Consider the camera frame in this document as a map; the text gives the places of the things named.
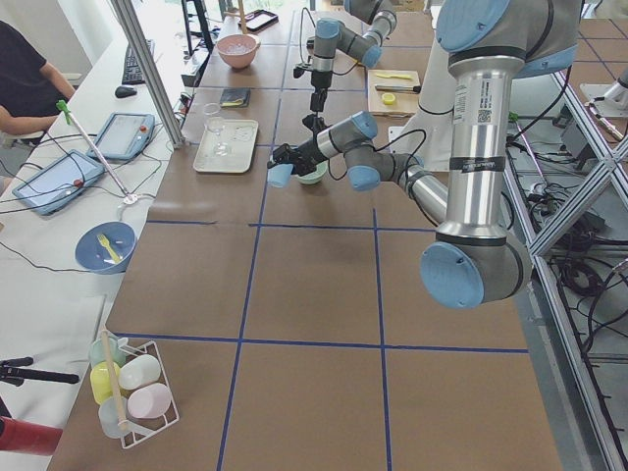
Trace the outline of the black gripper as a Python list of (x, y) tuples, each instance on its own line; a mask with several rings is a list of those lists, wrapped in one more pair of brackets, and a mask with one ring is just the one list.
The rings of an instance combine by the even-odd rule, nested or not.
[(320, 113), (324, 111), (328, 89), (332, 84), (332, 78), (332, 71), (314, 70), (311, 73), (311, 84), (314, 87), (314, 92), (310, 97), (310, 110), (312, 112)]
[(293, 165), (291, 171), (293, 176), (307, 178), (310, 174), (316, 172), (317, 165), (323, 161), (324, 155), (315, 144), (304, 143), (294, 147), (284, 143), (272, 151), (267, 168), (273, 169), (280, 165)]

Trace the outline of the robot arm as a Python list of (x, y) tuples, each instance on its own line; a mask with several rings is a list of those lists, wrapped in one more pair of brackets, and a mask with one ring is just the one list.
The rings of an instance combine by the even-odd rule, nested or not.
[(396, 28), (396, 13), (391, 1), (344, 1), (343, 7), (369, 28), (358, 34), (340, 20), (322, 18), (316, 22), (311, 62), (312, 112), (324, 110), (336, 52), (339, 50), (366, 68), (373, 68), (382, 55), (384, 40)]
[(283, 187), (291, 176), (306, 176), (342, 156), (355, 190), (396, 183), (435, 222), (436, 239), (420, 262), (423, 285), (434, 300), (473, 308), (511, 297), (532, 270), (527, 249), (499, 222), (511, 85), (573, 62), (581, 3), (445, 2), (420, 110), (406, 125), (407, 131), (422, 131), (424, 139), (406, 153), (374, 147), (378, 129), (368, 112), (332, 126), (320, 117), (336, 54), (372, 67), (396, 25), (388, 1), (348, 1), (344, 7), (367, 31), (356, 34), (336, 20), (317, 23), (310, 66), (314, 93), (304, 119), (312, 134), (273, 151), (268, 183)]

